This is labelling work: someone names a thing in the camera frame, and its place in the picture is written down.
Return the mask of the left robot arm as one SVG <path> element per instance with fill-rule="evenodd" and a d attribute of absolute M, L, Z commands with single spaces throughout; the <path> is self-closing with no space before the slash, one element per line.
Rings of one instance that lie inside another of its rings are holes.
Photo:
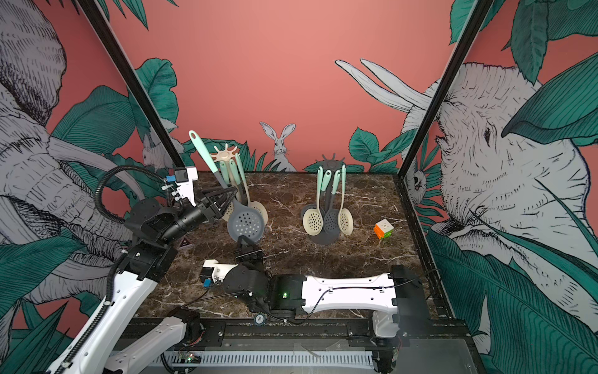
<path fill-rule="evenodd" d="M 131 246 L 110 268 L 106 292 L 81 332 L 47 368 L 48 373 L 102 373 L 122 333 L 146 297 L 168 272 L 177 249 L 174 243 L 201 224 L 222 218 L 236 190 L 223 180 L 218 187 L 194 193 L 194 168 L 176 170 L 166 187 L 176 188 L 176 205 L 154 198 L 140 200 L 124 226 L 133 234 Z"/>

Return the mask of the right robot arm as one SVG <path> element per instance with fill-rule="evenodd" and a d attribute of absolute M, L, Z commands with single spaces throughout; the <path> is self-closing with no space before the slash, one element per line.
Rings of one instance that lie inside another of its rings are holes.
<path fill-rule="evenodd" d="M 374 335 L 394 338 L 400 330 L 400 292 L 416 285 L 417 276 L 391 273 L 361 278 L 324 278 L 303 274 L 272 275 L 260 247 L 245 236 L 238 240 L 237 263 L 214 262 L 209 279 L 226 295 L 240 299 L 253 313 L 285 324 L 301 325 L 315 314 L 334 309 L 372 311 Z"/>

